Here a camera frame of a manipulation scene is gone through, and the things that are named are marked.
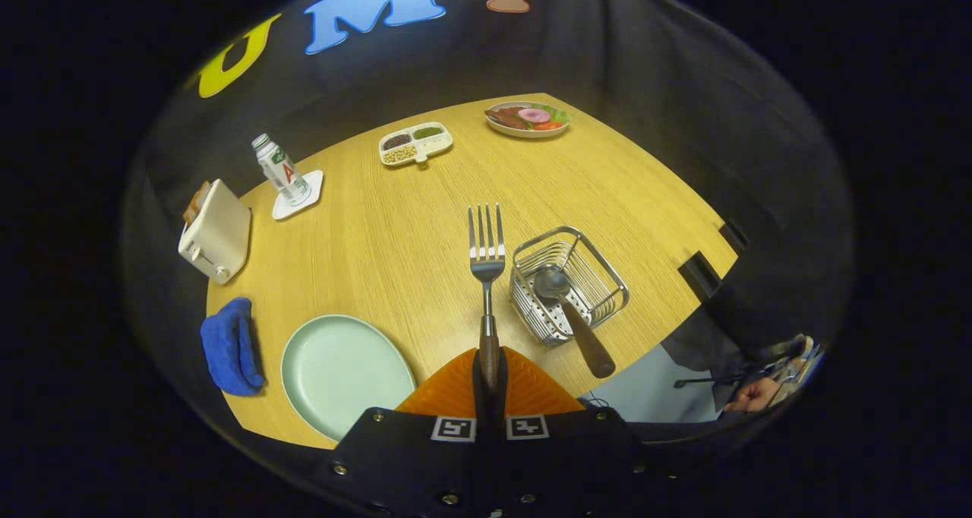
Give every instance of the blue cloth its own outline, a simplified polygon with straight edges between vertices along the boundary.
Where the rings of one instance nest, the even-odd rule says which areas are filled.
[[[257,394],[264,385],[250,341],[252,305],[246,298],[236,298],[202,321],[199,329],[209,374],[217,387],[236,396]]]

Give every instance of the person's arm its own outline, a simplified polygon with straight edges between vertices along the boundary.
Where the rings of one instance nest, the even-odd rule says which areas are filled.
[[[726,412],[758,412],[763,410],[780,390],[780,384],[770,378],[761,378],[747,384],[736,393],[736,399],[723,408]]]

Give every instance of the letter m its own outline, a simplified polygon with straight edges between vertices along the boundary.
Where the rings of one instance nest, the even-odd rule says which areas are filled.
[[[337,19],[361,33],[368,33],[378,23],[378,17],[391,3],[392,12],[385,24],[396,27],[441,17],[445,8],[435,5],[435,0],[320,0],[305,10],[314,16],[314,39],[306,48],[313,55],[334,47],[348,38],[346,31],[337,30]]]

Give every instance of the plastic bottle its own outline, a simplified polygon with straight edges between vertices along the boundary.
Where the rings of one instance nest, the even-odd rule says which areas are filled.
[[[265,133],[254,138],[253,149],[257,151],[257,163],[264,169],[264,175],[280,195],[292,207],[303,203],[310,195],[310,185],[307,185],[287,153]]]

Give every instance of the plate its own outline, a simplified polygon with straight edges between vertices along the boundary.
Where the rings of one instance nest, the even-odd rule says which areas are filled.
[[[270,215],[273,216],[274,220],[284,220],[287,216],[299,213],[299,211],[317,203],[317,200],[320,199],[320,187],[323,186],[323,171],[311,171],[303,176],[307,185],[310,186],[310,194],[303,200],[303,203],[292,206],[292,204],[284,199],[281,193],[278,193],[277,199],[273,201],[273,209],[270,211]]]
[[[299,327],[284,348],[280,377],[294,410],[335,442],[367,408],[395,408],[415,390],[409,365],[392,342],[344,314],[325,314]]]
[[[499,105],[490,106],[489,110],[496,111],[498,109],[504,109],[504,107],[532,107],[533,105],[539,105],[539,103],[527,102],[527,100],[514,100],[513,102],[510,103],[499,103]],[[509,134],[510,137],[520,137],[520,138],[556,137],[557,134],[563,133],[563,131],[566,131],[566,128],[570,126],[570,121],[568,121],[567,123],[563,124],[563,127],[559,127],[557,129],[550,129],[549,131],[531,131],[529,129],[527,130],[513,129],[513,127],[500,125],[499,123],[496,123],[496,121],[490,119],[490,116],[485,114],[483,114],[483,117],[486,118],[486,123],[488,123],[490,127],[496,129],[497,131],[500,131],[500,133]]]
[[[433,134],[433,136],[430,137],[416,138],[414,136],[413,133],[415,133],[415,131],[419,129],[424,129],[426,127],[435,127],[437,129],[441,129],[442,131],[441,133]],[[387,151],[381,149],[381,147],[385,144],[386,140],[389,140],[389,138],[391,137],[399,136],[399,134],[408,134],[411,140],[409,142],[406,142],[405,144],[400,145],[400,147],[388,148]],[[378,160],[384,163],[385,165],[388,165],[389,167],[398,167],[398,165],[404,165],[412,161],[416,161],[417,163],[423,163],[428,160],[428,156],[444,152],[445,150],[448,149],[448,147],[451,147],[451,145],[452,145],[452,135],[451,133],[449,133],[449,130],[445,128],[445,125],[442,125],[437,121],[430,121],[428,123],[414,125],[412,127],[406,127],[404,129],[394,131],[393,133],[385,134],[385,136],[378,141]],[[415,155],[413,157],[402,159],[400,161],[389,161],[389,162],[385,161],[386,153],[404,147],[414,147],[416,150]]]

